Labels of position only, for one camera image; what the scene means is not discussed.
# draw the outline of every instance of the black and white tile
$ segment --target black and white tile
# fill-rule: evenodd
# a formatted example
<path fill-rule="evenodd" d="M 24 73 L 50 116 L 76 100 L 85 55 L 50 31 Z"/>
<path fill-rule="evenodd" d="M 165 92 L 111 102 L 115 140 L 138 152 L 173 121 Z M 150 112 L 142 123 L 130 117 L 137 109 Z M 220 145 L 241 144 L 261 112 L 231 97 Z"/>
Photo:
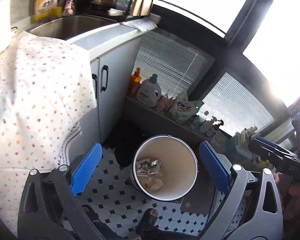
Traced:
<path fill-rule="evenodd" d="M 135 233 L 144 212 L 155 208 L 159 213 L 156 227 L 160 230 L 182 232 L 197 236 L 204 228 L 208 216 L 185 213 L 181 204 L 155 201 L 125 183 L 130 166 L 122 168 L 114 151 L 103 148 L 103 158 L 91 176 L 84 192 L 76 196 L 80 205 L 88 204 L 117 235 L 125 239 L 140 239 Z M 71 225 L 64 221 L 66 229 Z"/>

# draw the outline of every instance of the sandal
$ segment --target sandal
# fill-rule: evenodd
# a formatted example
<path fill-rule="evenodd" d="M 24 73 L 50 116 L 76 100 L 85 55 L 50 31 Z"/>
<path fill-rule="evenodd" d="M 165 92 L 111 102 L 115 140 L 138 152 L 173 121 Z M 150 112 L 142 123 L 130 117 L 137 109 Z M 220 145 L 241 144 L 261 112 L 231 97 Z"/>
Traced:
<path fill-rule="evenodd" d="M 143 217 L 139 223 L 139 225 L 136 228 L 136 233 L 138 235 L 141 235 L 143 228 L 147 225 L 147 224 L 151 224 L 154 226 L 155 222 L 157 221 L 158 217 L 150 214 L 151 210 L 155 210 L 153 208 L 148 208 L 145 213 L 143 214 Z"/>
<path fill-rule="evenodd" d="M 93 208 L 89 205 L 82 205 L 82 209 L 85 211 L 85 213 L 87 214 L 87 216 L 89 217 L 89 219 L 94 222 L 97 221 L 99 222 L 99 216 L 97 213 L 95 213 L 95 211 L 93 210 Z"/>

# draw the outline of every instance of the plastic bag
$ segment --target plastic bag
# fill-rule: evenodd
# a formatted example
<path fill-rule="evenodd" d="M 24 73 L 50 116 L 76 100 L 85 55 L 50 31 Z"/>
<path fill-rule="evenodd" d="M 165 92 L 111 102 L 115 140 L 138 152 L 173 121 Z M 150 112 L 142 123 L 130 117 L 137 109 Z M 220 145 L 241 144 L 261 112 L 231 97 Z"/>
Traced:
<path fill-rule="evenodd" d="M 136 162 L 136 174 L 141 177 L 148 177 L 149 175 L 161 176 L 160 166 L 164 165 L 162 161 L 156 159 L 150 161 L 150 159 L 145 159 Z"/>
<path fill-rule="evenodd" d="M 129 1 L 130 0 L 118 0 L 116 9 L 124 12 L 127 11 Z"/>
<path fill-rule="evenodd" d="M 177 96 L 175 103 L 170 108 L 170 112 L 176 122 L 181 124 L 195 115 L 203 104 L 202 101 L 189 102 L 187 93 L 182 92 Z"/>
<path fill-rule="evenodd" d="M 157 113 L 159 113 L 159 114 L 165 114 L 175 101 L 173 99 L 168 98 L 168 93 L 169 93 L 169 90 L 158 101 L 158 104 L 155 109 L 156 109 Z"/>
<path fill-rule="evenodd" d="M 145 190 L 159 190 L 163 187 L 163 182 L 161 179 L 153 179 L 151 177 L 143 177 L 142 179 L 139 178 L 139 182 L 141 186 Z"/>

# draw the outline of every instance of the cabinet handle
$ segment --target cabinet handle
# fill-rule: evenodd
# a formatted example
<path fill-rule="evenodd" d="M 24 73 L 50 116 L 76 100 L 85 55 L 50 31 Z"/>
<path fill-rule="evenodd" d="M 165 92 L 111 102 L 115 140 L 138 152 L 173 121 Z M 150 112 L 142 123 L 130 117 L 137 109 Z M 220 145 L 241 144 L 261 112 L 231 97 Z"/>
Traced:
<path fill-rule="evenodd" d="M 96 99 L 98 99 L 97 98 L 97 93 L 98 93 L 98 77 L 97 77 L 97 75 L 96 74 L 92 74 L 92 79 L 96 82 Z"/>
<path fill-rule="evenodd" d="M 102 91 L 106 91 L 107 89 L 107 86 L 108 86 L 108 77 L 109 77 L 109 67 L 107 65 L 104 65 L 103 68 L 102 68 L 102 71 L 101 71 L 101 75 L 102 75 L 102 72 L 103 71 L 106 71 L 107 72 L 107 80 L 106 80 L 106 86 L 105 87 L 102 87 Z"/>

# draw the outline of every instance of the kitchen sink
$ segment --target kitchen sink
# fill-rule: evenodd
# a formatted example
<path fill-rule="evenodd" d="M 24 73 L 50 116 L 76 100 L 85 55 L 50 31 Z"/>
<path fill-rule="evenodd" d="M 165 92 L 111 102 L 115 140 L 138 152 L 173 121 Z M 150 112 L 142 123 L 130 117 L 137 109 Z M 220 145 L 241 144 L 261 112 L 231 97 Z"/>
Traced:
<path fill-rule="evenodd" d="M 101 17 L 75 15 L 43 23 L 39 26 L 32 27 L 27 31 L 41 37 L 68 40 L 79 34 L 113 23 L 116 23 L 116 21 Z"/>

